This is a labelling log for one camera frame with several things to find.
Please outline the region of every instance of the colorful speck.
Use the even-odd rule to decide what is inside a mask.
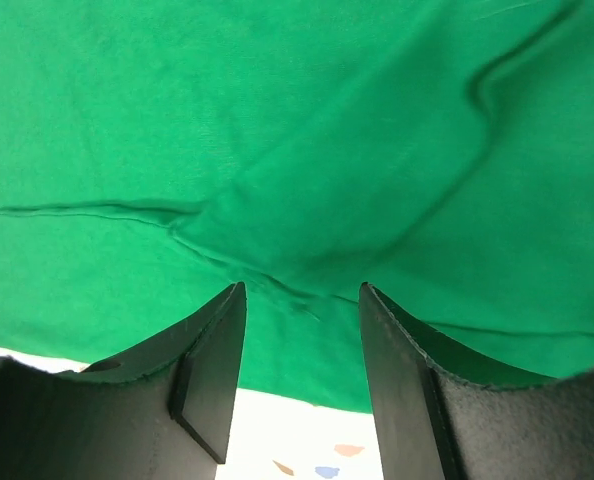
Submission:
[[[354,457],[365,450],[365,447],[357,447],[355,445],[343,445],[338,443],[335,445],[335,451],[344,457]]]
[[[290,475],[291,477],[295,476],[295,472],[292,468],[288,468],[286,465],[282,465],[281,463],[273,460],[273,463],[277,465],[277,468],[280,469],[286,475]]]
[[[315,467],[315,473],[322,478],[335,478],[339,475],[339,469],[333,467]]]

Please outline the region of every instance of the green cloth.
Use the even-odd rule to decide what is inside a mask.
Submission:
[[[594,366],[594,1],[0,1],[0,346],[91,362],[238,280],[246,388],[369,409],[363,281]]]

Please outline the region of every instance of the blue speck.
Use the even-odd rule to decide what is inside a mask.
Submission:
[[[323,478],[335,478],[339,475],[339,469],[333,467],[315,467],[315,472]]]

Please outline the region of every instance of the black plastic part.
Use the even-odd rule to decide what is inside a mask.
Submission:
[[[514,369],[370,285],[360,314],[384,480],[594,480],[594,370],[553,380]],[[499,378],[512,385],[487,381]]]
[[[0,358],[0,479],[213,480],[246,319],[243,284],[82,373]]]

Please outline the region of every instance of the green fabric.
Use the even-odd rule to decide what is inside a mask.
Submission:
[[[94,361],[238,280],[247,388],[369,409],[363,281],[594,366],[594,1],[0,1],[0,346]]]

